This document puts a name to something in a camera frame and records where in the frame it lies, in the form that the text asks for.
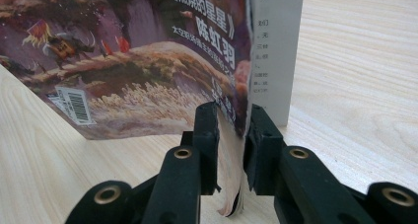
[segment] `barcode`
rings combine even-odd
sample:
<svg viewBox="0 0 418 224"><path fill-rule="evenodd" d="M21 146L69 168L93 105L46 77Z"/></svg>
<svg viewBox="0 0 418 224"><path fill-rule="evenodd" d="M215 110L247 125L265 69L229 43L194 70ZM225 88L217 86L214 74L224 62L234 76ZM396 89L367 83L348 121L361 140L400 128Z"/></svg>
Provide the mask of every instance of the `barcode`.
<svg viewBox="0 0 418 224"><path fill-rule="evenodd" d="M84 106L85 102L83 97L79 94L68 93L70 98L71 106L73 106L74 113L79 120L89 120L87 116L86 107Z"/></svg>
<svg viewBox="0 0 418 224"><path fill-rule="evenodd" d="M55 87L57 100L50 98L68 117L78 125L96 124L90 115L86 94L83 90Z"/></svg>

